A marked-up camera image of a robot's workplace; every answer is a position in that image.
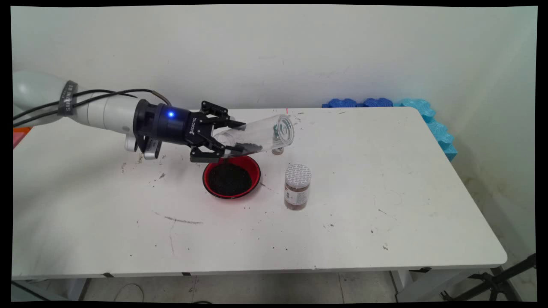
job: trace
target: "red bowl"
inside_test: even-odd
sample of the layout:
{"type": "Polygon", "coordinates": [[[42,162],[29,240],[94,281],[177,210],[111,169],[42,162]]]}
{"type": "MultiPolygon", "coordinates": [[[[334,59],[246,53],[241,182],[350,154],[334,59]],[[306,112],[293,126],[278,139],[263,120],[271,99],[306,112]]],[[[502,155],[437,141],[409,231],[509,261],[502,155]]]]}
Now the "red bowl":
{"type": "Polygon", "coordinates": [[[245,156],[230,158],[230,163],[245,169],[247,173],[249,173],[249,176],[251,177],[251,187],[248,190],[234,196],[220,195],[214,192],[213,190],[211,190],[211,188],[209,187],[209,172],[211,172],[211,169],[213,169],[213,167],[216,167],[222,164],[224,160],[225,160],[224,158],[221,158],[218,163],[208,164],[207,167],[205,168],[204,174],[202,176],[202,182],[204,183],[205,190],[207,190],[213,196],[218,198],[236,199],[236,198],[240,198],[242,196],[247,195],[252,190],[254,190],[255,187],[257,187],[257,185],[259,184],[259,179],[261,178],[261,168],[259,168],[259,164],[257,164],[257,162],[253,158],[245,155],[245,156]]]}

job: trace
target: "white table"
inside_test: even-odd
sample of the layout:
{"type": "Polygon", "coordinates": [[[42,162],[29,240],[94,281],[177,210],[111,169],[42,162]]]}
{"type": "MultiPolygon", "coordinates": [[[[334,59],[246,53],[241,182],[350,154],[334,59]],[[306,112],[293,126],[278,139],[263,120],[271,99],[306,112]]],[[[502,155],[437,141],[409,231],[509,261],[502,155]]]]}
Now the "white table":
{"type": "Polygon", "coordinates": [[[255,191],[210,195],[206,164],[70,119],[14,149],[12,279],[391,270],[400,301],[424,300],[506,253],[419,113],[407,107],[231,110],[243,122],[294,116],[280,156],[253,154],[255,191]],[[309,202],[283,203],[283,174],[312,170],[309,202]],[[184,223],[173,219],[194,223],[184,223]],[[411,281],[407,270],[434,270],[411,281]]]}

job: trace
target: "small jar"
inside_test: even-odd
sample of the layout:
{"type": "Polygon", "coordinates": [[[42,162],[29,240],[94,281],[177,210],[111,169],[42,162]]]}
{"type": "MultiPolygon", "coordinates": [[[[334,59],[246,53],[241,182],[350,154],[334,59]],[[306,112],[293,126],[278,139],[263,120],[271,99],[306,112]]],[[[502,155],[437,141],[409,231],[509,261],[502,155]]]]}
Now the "small jar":
{"type": "Polygon", "coordinates": [[[303,164],[291,165],[286,169],[284,203],[287,208],[292,210],[305,208],[309,197],[311,179],[310,169],[303,164]]]}
{"type": "Polygon", "coordinates": [[[281,155],[283,153],[283,148],[279,147],[277,149],[272,149],[272,154],[274,155],[281,155]]]}

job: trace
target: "black soil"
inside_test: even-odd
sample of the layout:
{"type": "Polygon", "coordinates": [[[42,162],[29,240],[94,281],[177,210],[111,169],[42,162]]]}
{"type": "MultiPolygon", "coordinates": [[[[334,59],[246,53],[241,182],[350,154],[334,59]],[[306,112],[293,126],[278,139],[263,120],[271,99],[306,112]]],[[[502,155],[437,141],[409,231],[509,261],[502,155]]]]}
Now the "black soil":
{"type": "Polygon", "coordinates": [[[208,184],[215,193],[223,196],[235,196],[251,187],[251,176],[242,167],[223,163],[211,169],[208,184]]]}
{"type": "Polygon", "coordinates": [[[235,147],[242,147],[243,154],[253,154],[262,151],[262,146],[254,143],[236,143],[235,147]]]}

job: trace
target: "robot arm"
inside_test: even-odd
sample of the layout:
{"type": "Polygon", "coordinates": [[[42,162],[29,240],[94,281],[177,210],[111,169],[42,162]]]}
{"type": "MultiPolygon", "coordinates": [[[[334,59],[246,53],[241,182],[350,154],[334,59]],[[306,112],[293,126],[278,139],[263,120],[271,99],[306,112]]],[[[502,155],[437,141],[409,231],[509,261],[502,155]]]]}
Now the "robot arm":
{"type": "MultiPolygon", "coordinates": [[[[61,118],[56,114],[58,104],[53,103],[23,116],[20,113],[43,106],[47,101],[59,101],[66,83],[66,80],[41,73],[14,72],[14,127],[47,124],[61,118]],[[51,115],[29,121],[44,113],[51,115]]],[[[68,117],[80,124],[125,134],[125,149],[139,149],[145,159],[158,158],[164,141],[189,146],[191,162],[218,162],[226,150],[243,151],[239,147],[225,146],[212,137],[216,128],[233,128],[245,123],[234,121],[226,108],[210,102],[203,101],[198,112],[191,112],[166,104],[154,105],[130,96],[109,96],[101,93],[104,90],[95,92],[80,88],[78,92],[89,93],[75,94],[76,103],[68,117]],[[203,152],[199,149],[201,146],[213,152],[203,152]]]]}

